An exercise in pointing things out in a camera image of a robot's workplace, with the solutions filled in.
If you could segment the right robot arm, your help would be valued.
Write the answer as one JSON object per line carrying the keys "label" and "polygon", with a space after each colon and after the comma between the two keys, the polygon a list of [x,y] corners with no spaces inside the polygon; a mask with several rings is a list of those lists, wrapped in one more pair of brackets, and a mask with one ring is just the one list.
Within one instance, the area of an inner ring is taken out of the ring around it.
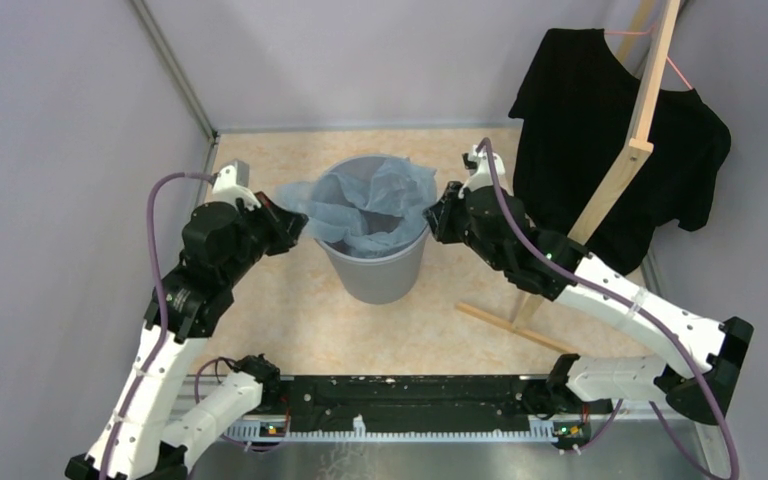
{"label": "right robot arm", "polygon": [[606,399],[666,402],[716,425],[730,406],[754,328],[677,307],[615,272],[564,234],[538,228],[521,201],[449,183],[423,216],[434,239],[464,244],[518,289],[587,313],[650,350],[648,356],[564,354],[546,385],[549,404],[572,412]]}

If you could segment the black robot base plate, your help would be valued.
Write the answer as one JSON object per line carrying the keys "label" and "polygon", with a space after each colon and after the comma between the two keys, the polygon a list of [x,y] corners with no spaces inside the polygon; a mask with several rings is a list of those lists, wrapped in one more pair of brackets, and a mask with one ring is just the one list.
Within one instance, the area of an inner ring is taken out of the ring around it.
{"label": "black robot base plate", "polygon": [[347,432],[356,417],[371,433],[479,433],[525,431],[538,420],[613,407],[610,400],[583,404],[541,376],[305,375],[268,386],[253,412],[289,420],[293,433]]}

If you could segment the grey plastic trash bin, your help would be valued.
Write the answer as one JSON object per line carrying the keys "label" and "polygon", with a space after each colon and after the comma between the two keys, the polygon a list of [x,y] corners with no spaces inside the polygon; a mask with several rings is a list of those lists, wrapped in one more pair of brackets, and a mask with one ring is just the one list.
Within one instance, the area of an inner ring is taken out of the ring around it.
{"label": "grey plastic trash bin", "polygon": [[429,227],[403,250],[378,258],[355,258],[315,240],[326,253],[346,291],[354,298],[383,305],[404,297],[417,281]]}

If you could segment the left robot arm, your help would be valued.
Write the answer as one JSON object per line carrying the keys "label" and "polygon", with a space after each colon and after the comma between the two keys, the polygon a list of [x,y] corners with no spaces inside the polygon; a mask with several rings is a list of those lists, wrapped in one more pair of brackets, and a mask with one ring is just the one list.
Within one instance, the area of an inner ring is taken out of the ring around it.
{"label": "left robot arm", "polygon": [[264,256],[296,246],[308,222],[258,192],[257,205],[197,207],[182,230],[178,264],[147,307],[137,357],[102,434],[69,460],[69,479],[185,479],[203,453],[243,415],[279,404],[277,367],[249,355],[177,420],[171,413],[188,370],[234,302],[233,289]]}

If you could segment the light blue plastic trash bag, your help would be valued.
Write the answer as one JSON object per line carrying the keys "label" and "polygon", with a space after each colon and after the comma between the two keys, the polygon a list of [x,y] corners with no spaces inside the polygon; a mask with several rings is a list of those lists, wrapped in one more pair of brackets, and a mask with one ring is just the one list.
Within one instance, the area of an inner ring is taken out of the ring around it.
{"label": "light blue plastic trash bag", "polygon": [[362,155],[329,168],[315,181],[278,186],[275,202],[308,217],[303,234],[355,258],[406,248],[437,200],[436,170],[393,155]]}

